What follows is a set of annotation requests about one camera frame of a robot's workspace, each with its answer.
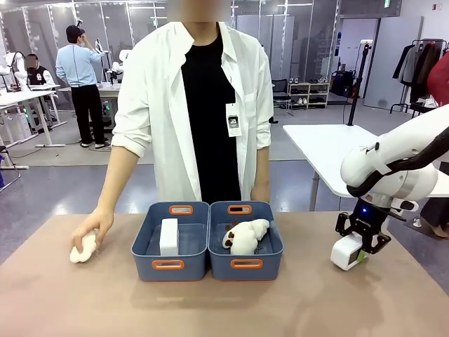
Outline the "person's right hand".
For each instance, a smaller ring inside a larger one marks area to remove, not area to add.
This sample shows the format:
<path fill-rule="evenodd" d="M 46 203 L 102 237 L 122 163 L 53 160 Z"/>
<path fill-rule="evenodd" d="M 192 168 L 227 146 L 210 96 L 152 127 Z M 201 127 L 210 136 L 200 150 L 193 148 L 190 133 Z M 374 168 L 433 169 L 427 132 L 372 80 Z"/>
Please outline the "person's right hand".
<path fill-rule="evenodd" d="M 106 206 L 97 206 L 94 211 L 75 229 L 72 235 L 72 246 L 79 253 L 83 251 L 82 239 L 91 231 L 96 231 L 95 244 L 99 249 L 109 229 L 114 222 L 114 209 Z"/>

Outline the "person's left hand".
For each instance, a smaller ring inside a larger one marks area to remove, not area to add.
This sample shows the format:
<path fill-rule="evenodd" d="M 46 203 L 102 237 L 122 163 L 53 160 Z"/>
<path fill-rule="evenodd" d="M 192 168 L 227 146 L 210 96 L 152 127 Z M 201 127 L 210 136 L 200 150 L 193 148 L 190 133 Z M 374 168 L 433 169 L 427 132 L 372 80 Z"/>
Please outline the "person's left hand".
<path fill-rule="evenodd" d="M 255 185 L 252 188 L 250 198 L 252 201 L 270 202 L 270 186 L 267 184 Z"/>

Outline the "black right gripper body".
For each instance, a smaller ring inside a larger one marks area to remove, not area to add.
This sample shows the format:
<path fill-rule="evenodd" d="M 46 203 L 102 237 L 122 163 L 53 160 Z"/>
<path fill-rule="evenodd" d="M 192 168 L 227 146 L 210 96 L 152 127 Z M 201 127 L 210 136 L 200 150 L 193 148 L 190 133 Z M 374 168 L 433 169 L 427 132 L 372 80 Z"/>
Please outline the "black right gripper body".
<path fill-rule="evenodd" d="M 354 211 L 350 215 L 351 232 L 373 236 L 382 233 L 382 225 L 389 215 L 390 208 L 373 205 L 366 200 L 358 199 Z"/>

